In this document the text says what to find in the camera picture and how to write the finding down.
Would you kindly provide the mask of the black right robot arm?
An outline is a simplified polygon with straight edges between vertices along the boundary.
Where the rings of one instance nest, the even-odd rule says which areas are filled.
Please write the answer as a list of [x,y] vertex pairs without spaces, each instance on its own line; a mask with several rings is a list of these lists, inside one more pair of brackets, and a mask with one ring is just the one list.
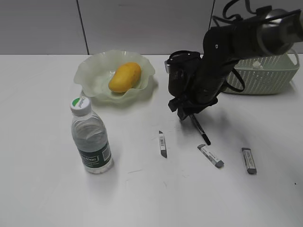
[[263,7],[254,17],[226,20],[210,28],[203,39],[203,53],[176,51],[165,61],[169,74],[168,106],[184,120],[217,103],[218,95],[232,89],[227,77],[240,77],[241,60],[279,56],[303,40],[301,10]]

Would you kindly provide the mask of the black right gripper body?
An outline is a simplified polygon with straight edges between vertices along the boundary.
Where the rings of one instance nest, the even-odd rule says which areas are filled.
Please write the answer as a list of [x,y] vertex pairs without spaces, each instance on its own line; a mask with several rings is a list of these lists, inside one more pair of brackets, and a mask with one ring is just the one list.
[[180,120],[186,119],[191,114],[198,114],[202,110],[218,102],[217,97],[214,97],[211,98],[209,102],[201,104],[191,96],[190,93],[193,90],[192,83],[195,75],[196,73],[191,78],[186,90],[180,96],[171,99],[168,103],[168,106],[172,112],[177,111],[177,115]]

